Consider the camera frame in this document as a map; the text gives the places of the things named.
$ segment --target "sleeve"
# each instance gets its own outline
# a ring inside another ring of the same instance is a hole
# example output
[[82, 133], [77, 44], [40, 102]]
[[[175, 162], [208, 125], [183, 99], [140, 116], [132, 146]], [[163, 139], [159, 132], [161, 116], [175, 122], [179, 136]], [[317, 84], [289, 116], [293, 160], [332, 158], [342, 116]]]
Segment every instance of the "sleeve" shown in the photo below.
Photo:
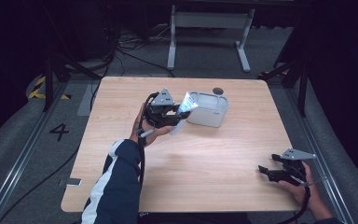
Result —
[[315, 222], [315, 224], [342, 224], [342, 222], [338, 221], [335, 217], [331, 217], [328, 219], [317, 221]]
[[126, 139], [113, 144], [79, 223], [136, 223], [141, 194], [140, 160], [135, 142]]

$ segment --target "white box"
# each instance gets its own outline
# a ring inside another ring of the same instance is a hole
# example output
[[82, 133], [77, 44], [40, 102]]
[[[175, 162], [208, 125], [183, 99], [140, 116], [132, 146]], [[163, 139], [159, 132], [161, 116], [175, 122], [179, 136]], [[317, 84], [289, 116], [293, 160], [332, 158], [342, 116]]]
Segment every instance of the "white box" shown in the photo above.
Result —
[[190, 123], [220, 127], [228, 110], [226, 97], [205, 92], [192, 91], [191, 97], [199, 104], [187, 121]]

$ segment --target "cable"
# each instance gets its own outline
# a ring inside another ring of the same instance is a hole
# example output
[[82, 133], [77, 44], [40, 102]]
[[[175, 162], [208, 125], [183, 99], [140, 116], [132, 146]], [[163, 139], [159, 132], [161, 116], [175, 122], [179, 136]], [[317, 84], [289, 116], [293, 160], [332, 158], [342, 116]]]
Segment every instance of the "cable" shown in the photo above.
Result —
[[[151, 98], [156, 98], [156, 96], [158, 95], [158, 92], [152, 93], [150, 94], [145, 103], [144, 103], [144, 107], [142, 108], [142, 112], [141, 112], [141, 118], [139, 120], [139, 125], [138, 125], [138, 131], [139, 132], [144, 132], [144, 129], [142, 128], [142, 123], [144, 122], [145, 119], [145, 111], [146, 111], [146, 107], [150, 101]], [[145, 137], [141, 137], [140, 135], [142, 133], [137, 133], [138, 134], [138, 146], [139, 146], [139, 153], [141, 154], [141, 174], [139, 175], [139, 184], [142, 188], [142, 186], [144, 185], [144, 176], [145, 176], [145, 145], [146, 145], [146, 139]]]
[[71, 59], [68, 59], [61, 54], [56, 53], [56, 56], [60, 58], [61, 60], [65, 61], [66, 63], [73, 66], [77, 71], [84, 73], [86, 76], [91, 77], [93, 79], [101, 79], [102, 77], [98, 76], [97, 74], [91, 72], [89, 69], [81, 65], [80, 63], [77, 63], [75, 61], [72, 61]]
[[212, 28], [199, 28], [197, 29], [197, 31], [200, 31], [202, 33], [208, 34], [208, 35], [221, 35], [226, 29], [222, 29], [222, 28], [216, 28], [216, 29], [212, 29]]
[[[101, 69], [101, 68], [106, 67], [109, 63], [111, 63], [111, 62], [103, 62], [103, 63], [101, 63], [101, 64], [97, 64], [97, 65], [94, 65], [94, 66], [92, 66], [92, 67], [87, 67], [87, 69], [89, 69], [90, 71], [96, 71], [96, 70], [98, 70], [98, 69]], [[71, 73], [79, 72], [79, 71], [77, 71], [75, 68], [68, 68], [68, 67], [67, 67], [66, 70], [68, 70], [68, 71], [71, 72]]]
[[300, 217], [302, 217], [302, 215], [304, 215], [304, 213], [308, 207], [308, 202], [310, 201], [310, 184], [307, 182], [307, 178], [300, 171], [298, 171], [295, 167], [288, 165], [288, 164], [286, 164], [286, 166], [288, 168], [290, 168], [291, 170], [295, 171], [296, 173], [298, 173], [301, 176], [301, 178], [303, 180], [305, 180], [305, 182], [303, 183], [303, 186], [305, 188], [304, 202], [303, 202], [303, 205], [302, 205], [300, 211], [297, 214], [286, 219], [285, 221], [279, 222], [278, 224], [287, 224], [287, 223], [291, 223], [293, 221], [298, 220]]
[[164, 37], [160, 37], [161, 35], [163, 35], [168, 29], [170, 29], [170, 26], [168, 26], [167, 28], [165, 28], [163, 31], [159, 32], [159, 34], [149, 37], [147, 42], [144, 42], [142, 38], [136, 38], [135, 35], [133, 35], [134, 37], [132, 38], [127, 38], [125, 40], [120, 40], [118, 41], [118, 44], [128, 44], [128, 43], [132, 43], [134, 42], [134, 47], [132, 48], [127, 48], [127, 47], [123, 47], [120, 46], [122, 49], [128, 49], [128, 50], [135, 50], [135, 49], [142, 49], [143, 47], [149, 45], [149, 44], [154, 44], [159, 42], [160, 40], [169, 40], [167, 38]]
[[53, 173], [51, 173], [50, 175], [46, 176], [43, 180], [41, 180], [39, 183], [37, 183], [33, 188], [31, 188], [30, 190], [28, 190], [28, 192], [26, 192], [24, 195], [22, 195], [22, 197], [20, 197], [15, 203], [13, 203], [7, 210], [6, 212], [1, 216], [0, 218], [0, 223], [4, 220], [4, 218], [13, 210], [14, 207], [16, 207], [26, 196], [28, 196], [30, 193], [32, 193], [34, 190], [36, 190], [39, 186], [41, 186], [43, 183], [45, 183], [48, 179], [50, 179], [52, 176], [54, 176], [55, 174], [57, 174], [57, 172], [59, 172], [62, 167], [64, 167], [78, 152], [79, 147], [72, 153], [72, 155], [68, 158], [68, 160], [66, 160], [59, 168], [57, 168]]
[[127, 53], [127, 52], [122, 51], [121, 49], [117, 49], [117, 51], [121, 52], [122, 54], [128, 55], [128, 56], [132, 57], [133, 59], [136, 59], [136, 60], [139, 60], [139, 61], [141, 61], [141, 62], [154, 65], [154, 66], [159, 67], [159, 68], [161, 68], [161, 69], [164, 69], [164, 70], [167, 71], [172, 77], [175, 77], [175, 75], [173, 74], [173, 72], [170, 71], [170, 70], [169, 70], [168, 68], [166, 68], [166, 67], [163, 67], [163, 66], [158, 65], [158, 64], [155, 64], [155, 63], [150, 63], [150, 62], [145, 61], [145, 60], [143, 60], [143, 59], [137, 58], [137, 57], [135, 57], [135, 56], [130, 55], [130, 54]]
[[[106, 69], [105, 69], [105, 71], [104, 71], [104, 73], [103, 73], [103, 76], [102, 76], [101, 78], [104, 78], [104, 77], [106, 76], [107, 70], [109, 70], [109, 66], [110, 66], [110, 64], [108, 64], [108, 65], [106, 66]], [[92, 92], [92, 85], [91, 85], [92, 95], [91, 95], [91, 100], [89, 101], [89, 111], [92, 110], [92, 105], [93, 105], [93, 102], [94, 102], [95, 94], [96, 94], [96, 92], [98, 91], [98, 89], [100, 89], [100, 86], [101, 86], [101, 81], [98, 83], [97, 88], [95, 89], [95, 91]]]
[[55, 25], [53, 19], [50, 17], [50, 14], [48, 13], [48, 9], [46, 8], [45, 4], [43, 3], [43, 0], [39, 0], [40, 4], [42, 5], [42, 8], [46, 14], [46, 16], [48, 17], [48, 20], [50, 21], [51, 25], [53, 26], [58, 38], [60, 39], [63, 48], [65, 49], [66, 53], [68, 53], [69, 57], [71, 57], [73, 60], [75, 59], [75, 57], [71, 54], [71, 52], [69, 51], [69, 49], [66, 47], [65, 45], [65, 41], [63, 41], [62, 35], [60, 34], [60, 32], [57, 29], [57, 26]]
[[122, 77], [123, 74], [126, 72], [126, 69], [123, 66], [123, 61], [121, 61], [121, 59], [116, 55], [116, 53], [114, 53], [115, 57], [120, 61], [120, 65], [121, 65], [121, 69], [123, 70], [120, 74], [120, 76]]
[[301, 210], [295, 214], [293, 217], [283, 221], [283, 222], [280, 222], [278, 224], [287, 224], [287, 223], [291, 223], [297, 219], [299, 219], [303, 214], [304, 212], [307, 210], [307, 206], [308, 206], [308, 202], [310, 201], [310, 187], [308, 186], [304, 186], [305, 188], [305, 194], [304, 194], [304, 202], [303, 202], [303, 205], [301, 207]]

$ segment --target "hand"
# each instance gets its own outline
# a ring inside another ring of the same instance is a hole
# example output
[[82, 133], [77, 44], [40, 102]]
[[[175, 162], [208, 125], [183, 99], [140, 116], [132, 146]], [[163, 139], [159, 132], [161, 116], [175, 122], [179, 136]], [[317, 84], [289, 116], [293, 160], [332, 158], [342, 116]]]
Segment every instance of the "hand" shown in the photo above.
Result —
[[[308, 209], [312, 212], [313, 217], [316, 221], [333, 217], [326, 205], [324, 204], [319, 190], [314, 185], [312, 173], [310, 167], [303, 162], [305, 172], [307, 174], [307, 181], [310, 183], [310, 201], [308, 202]], [[294, 186], [286, 181], [279, 181], [278, 184], [287, 191], [291, 192], [299, 204], [303, 204], [305, 188], [302, 185]]]
[[[131, 133], [131, 136], [130, 136], [130, 140], [132, 140], [132, 141], [134, 141], [136, 143], [138, 143], [138, 135], [136, 134], [136, 131], [139, 128], [139, 122], [141, 120], [143, 108], [144, 108], [144, 104], [142, 104], [141, 109], [139, 110], [139, 114], [136, 117], [135, 121], [133, 122], [132, 133]], [[143, 120], [142, 128], [144, 129], [145, 132], [154, 129], [154, 127], [151, 126], [147, 122], [147, 120]], [[161, 135], [164, 135], [166, 133], [169, 133], [172, 130], [172, 128], [173, 128], [173, 126], [165, 126], [165, 127], [159, 128], [159, 129], [154, 129], [154, 131], [146, 137], [146, 145], [145, 145], [145, 147], [147, 147], [150, 144], [152, 144], [156, 140], [157, 137], [159, 137]]]

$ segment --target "black bracket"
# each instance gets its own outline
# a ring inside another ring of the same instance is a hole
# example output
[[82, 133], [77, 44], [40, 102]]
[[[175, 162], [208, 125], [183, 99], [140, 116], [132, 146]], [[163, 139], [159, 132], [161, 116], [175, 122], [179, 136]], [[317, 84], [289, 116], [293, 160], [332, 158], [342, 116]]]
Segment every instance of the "black bracket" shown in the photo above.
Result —
[[307, 92], [307, 82], [308, 82], [308, 63], [305, 59], [293, 61], [290, 63], [286, 63], [281, 65], [280, 67], [275, 68], [274, 70], [263, 73], [260, 79], [265, 81], [269, 80], [272, 77], [275, 77], [282, 72], [288, 70], [287, 75], [282, 80], [282, 85], [286, 89], [292, 89], [298, 79], [300, 79], [299, 83], [299, 93], [297, 98], [297, 108], [303, 118], [306, 117], [305, 114], [305, 100], [306, 100], [306, 92]]
[[258, 166], [260, 173], [267, 175], [269, 181], [279, 182], [284, 180], [293, 185], [308, 185], [306, 172], [302, 160], [314, 159], [315, 154], [305, 153], [293, 148], [287, 149], [281, 156], [272, 154], [274, 161], [282, 163], [282, 170], [269, 170], [266, 167]]
[[158, 95], [147, 104], [145, 119], [155, 128], [165, 126], [175, 126], [181, 119], [187, 119], [190, 112], [169, 115], [168, 112], [177, 112], [179, 105], [175, 105], [167, 89], [162, 90]]

